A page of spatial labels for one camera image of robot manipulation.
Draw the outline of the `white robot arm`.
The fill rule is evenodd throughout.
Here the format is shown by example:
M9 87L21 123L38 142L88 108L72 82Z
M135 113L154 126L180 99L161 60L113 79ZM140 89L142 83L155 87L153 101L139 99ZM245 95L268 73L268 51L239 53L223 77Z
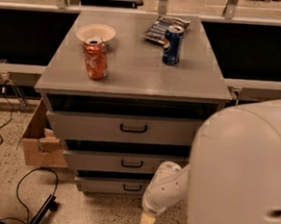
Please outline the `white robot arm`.
M281 100L215 113L194 136L185 167L162 162L140 224L182 199L188 224L281 224Z

